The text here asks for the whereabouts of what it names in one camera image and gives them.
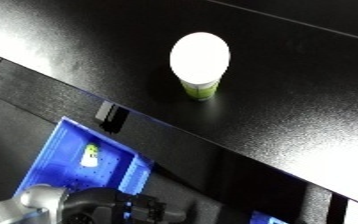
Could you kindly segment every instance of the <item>small black object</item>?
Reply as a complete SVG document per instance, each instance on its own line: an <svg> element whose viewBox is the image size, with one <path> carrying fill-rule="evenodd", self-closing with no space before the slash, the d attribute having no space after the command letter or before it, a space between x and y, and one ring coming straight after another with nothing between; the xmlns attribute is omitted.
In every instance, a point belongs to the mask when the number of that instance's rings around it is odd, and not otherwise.
<svg viewBox="0 0 358 224"><path fill-rule="evenodd" d="M129 224L181 222L186 214L155 197L132 196L112 188L90 188L70 194L64 202L63 224Z"/></svg>
<svg viewBox="0 0 358 224"><path fill-rule="evenodd" d="M117 134L121 131L122 126L124 125L129 114L129 110L119 107L117 105L112 105L109 109L106 117L103 120L103 123L100 124L100 127L104 131Z"/></svg>

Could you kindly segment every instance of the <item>cup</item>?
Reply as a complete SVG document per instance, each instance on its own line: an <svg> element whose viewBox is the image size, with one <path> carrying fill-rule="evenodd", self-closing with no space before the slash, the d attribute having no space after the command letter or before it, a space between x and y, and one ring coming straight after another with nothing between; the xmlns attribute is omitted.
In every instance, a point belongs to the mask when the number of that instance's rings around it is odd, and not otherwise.
<svg viewBox="0 0 358 224"><path fill-rule="evenodd" d="M230 51L220 37L192 33L181 38L172 48L170 66L186 93L195 100L211 98L227 70Z"/></svg>

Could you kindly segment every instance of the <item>green label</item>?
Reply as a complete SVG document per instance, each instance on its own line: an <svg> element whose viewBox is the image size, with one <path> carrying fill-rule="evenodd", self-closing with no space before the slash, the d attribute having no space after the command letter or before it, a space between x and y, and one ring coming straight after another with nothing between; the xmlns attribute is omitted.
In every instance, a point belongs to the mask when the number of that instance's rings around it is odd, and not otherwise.
<svg viewBox="0 0 358 224"><path fill-rule="evenodd" d="M197 100L203 100L203 99L208 99L214 95L216 89L218 88L219 82L216 82L212 86L205 89L193 88L192 86L189 86L184 82L182 82L182 85L185 88L186 93L189 94L190 97Z"/></svg>

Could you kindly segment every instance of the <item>black table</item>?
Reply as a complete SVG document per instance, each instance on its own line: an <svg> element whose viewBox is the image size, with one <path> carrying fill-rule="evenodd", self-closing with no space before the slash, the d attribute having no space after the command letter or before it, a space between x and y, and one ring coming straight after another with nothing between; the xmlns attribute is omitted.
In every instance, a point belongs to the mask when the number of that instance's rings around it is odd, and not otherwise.
<svg viewBox="0 0 358 224"><path fill-rule="evenodd" d="M195 31L232 51L205 103L168 65ZM205 1L5 0L0 56L358 201L358 37ZM14 89L0 81L7 100Z"/></svg>

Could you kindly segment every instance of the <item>black surface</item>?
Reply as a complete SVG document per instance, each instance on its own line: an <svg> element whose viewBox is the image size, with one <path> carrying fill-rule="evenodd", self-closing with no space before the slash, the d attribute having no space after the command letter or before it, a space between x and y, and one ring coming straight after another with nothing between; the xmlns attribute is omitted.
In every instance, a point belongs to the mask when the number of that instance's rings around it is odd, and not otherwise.
<svg viewBox="0 0 358 224"><path fill-rule="evenodd" d="M358 201L358 39L205 1L3 0L0 24L2 57ZM203 104L168 67L195 31L232 51Z"/></svg>
<svg viewBox="0 0 358 224"><path fill-rule="evenodd" d="M0 64L0 99L52 122L68 116L107 134L93 119L100 99L8 61ZM130 112L121 131L107 136L155 160L165 168L160 173L230 207L286 220L299 214L305 182L191 134Z"/></svg>
<svg viewBox="0 0 358 224"><path fill-rule="evenodd" d="M0 100L0 200L13 195L53 128Z"/></svg>
<svg viewBox="0 0 358 224"><path fill-rule="evenodd" d="M358 0L217 0L358 36Z"/></svg>
<svg viewBox="0 0 358 224"><path fill-rule="evenodd" d="M187 211L186 224L240 224L248 223L251 212L234 210L204 195L173 182L162 175L152 175L144 189L145 194L158 195Z"/></svg>

